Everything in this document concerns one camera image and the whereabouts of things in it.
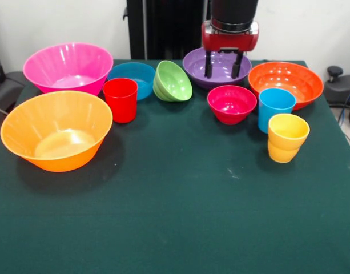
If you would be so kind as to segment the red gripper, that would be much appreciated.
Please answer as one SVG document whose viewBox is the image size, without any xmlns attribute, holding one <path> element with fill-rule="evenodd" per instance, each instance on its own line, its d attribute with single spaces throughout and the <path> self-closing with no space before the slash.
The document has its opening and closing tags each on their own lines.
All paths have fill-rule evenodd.
<svg viewBox="0 0 350 274">
<path fill-rule="evenodd" d="M 211 25 L 210 21 L 202 23 L 202 43 L 206 51 L 206 63 L 204 76 L 212 77 L 212 51 L 238 50 L 234 51 L 236 59 L 232 65 L 231 77 L 236 79 L 239 76 L 243 59 L 243 52 L 252 51 L 259 38 L 259 24 L 255 21 L 250 28 L 243 33 L 225 33 L 219 31 Z"/>
</svg>

